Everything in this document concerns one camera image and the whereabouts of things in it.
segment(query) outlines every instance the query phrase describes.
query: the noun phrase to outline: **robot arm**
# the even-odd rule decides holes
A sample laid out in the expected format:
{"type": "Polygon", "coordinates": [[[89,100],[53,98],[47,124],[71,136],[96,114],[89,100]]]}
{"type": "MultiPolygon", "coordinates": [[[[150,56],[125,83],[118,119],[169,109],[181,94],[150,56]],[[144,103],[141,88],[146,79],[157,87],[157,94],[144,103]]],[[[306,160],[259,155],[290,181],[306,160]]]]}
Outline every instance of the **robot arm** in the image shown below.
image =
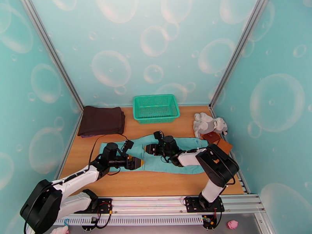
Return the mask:
{"type": "Polygon", "coordinates": [[[183,151],[177,146],[172,136],[164,136],[161,131],[155,132],[154,136],[159,144],[146,146],[146,152],[155,156],[166,156],[168,161],[178,167],[202,166],[209,177],[208,183],[199,195],[204,210],[211,207],[239,170],[238,164],[215,144],[183,151]]]}
{"type": "Polygon", "coordinates": [[[144,163],[141,159],[126,154],[132,146],[133,142],[127,140],[120,151],[117,144],[108,143],[103,153],[82,170],[60,180],[40,181],[22,207],[20,215],[36,234],[42,234],[59,218],[89,207],[94,210],[98,197],[92,191],[83,190],[78,195],[70,195],[105,176],[110,167],[124,167],[128,170],[141,167],[144,163]]]}

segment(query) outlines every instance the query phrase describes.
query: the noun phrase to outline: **blue clip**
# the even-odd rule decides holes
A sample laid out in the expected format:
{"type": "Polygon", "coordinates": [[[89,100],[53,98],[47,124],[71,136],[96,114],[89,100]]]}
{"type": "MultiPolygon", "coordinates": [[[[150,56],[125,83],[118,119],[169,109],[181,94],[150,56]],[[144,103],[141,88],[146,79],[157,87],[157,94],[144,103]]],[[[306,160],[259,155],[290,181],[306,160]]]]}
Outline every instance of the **blue clip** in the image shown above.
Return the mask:
{"type": "Polygon", "coordinates": [[[68,223],[69,223],[69,219],[67,218],[67,219],[64,220],[64,225],[68,226],[68,223]]]}

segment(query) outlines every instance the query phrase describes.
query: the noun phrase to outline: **green plastic basket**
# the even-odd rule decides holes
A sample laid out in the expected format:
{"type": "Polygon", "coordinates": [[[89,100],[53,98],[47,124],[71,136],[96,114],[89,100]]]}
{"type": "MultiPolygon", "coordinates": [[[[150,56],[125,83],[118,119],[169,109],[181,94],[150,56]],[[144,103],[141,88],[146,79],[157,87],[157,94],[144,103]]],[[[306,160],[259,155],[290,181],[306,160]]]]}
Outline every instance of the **green plastic basket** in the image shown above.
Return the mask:
{"type": "Polygon", "coordinates": [[[140,124],[173,122],[180,116],[176,98],[172,94],[136,96],[133,117],[140,124]]]}

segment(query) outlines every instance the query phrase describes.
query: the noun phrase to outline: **bubble wallpaper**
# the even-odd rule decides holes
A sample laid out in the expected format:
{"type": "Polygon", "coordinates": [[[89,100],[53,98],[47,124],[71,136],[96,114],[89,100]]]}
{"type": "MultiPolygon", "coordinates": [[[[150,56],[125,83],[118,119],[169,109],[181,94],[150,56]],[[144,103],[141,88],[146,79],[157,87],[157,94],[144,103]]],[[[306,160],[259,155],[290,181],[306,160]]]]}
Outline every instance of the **bubble wallpaper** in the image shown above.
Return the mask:
{"type": "Polygon", "coordinates": [[[257,0],[32,1],[84,105],[103,107],[209,104],[257,0]]]}
{"type": "Polygon", "coordinates": [[[81,114],[20,0],[0,0],[0,229],[23,232],[20,209],[53,180],[81,114]]]}
{"type": "Polygon", "coordinates": [[[215,107],[277,233],[311,233],[312,0],[270,0],[215,107]]]}

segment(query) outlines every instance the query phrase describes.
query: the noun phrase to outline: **wooden table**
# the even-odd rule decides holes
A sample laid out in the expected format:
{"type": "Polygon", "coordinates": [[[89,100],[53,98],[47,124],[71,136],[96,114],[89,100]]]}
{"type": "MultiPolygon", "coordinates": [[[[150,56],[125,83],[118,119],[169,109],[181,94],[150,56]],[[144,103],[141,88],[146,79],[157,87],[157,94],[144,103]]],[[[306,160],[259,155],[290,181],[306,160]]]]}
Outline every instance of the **wooden table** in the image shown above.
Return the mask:
{"type": "MultiPolygon", "coordinates": [[[[139,124],[132,114],[132,108],[122,109],[126,116],[124,135],[128,139],[136,139],[161,130],[165,135],[174,137],[194,137],[194,113],[210,114],[206,106],[181,106],[181,116],[172,123],[139,124]]],[[[97,137],[76,137],[66,160],[61,177],[68,176],[88,164],[89,155],[97,137]]],[[[99,154],[101,143],[124,141],[120,135],[107,135],[100,138],[92,154],[94,159],[99,154]]],[[[207,184],[206,173],[201,174],[170,174],[164,172],[120,172],[85,186],[98,196],[165,196],[165,195],[198,195],[207,184]]],[[[243,194],[239,182],[225,189],[223,194],[243,194]]]]}

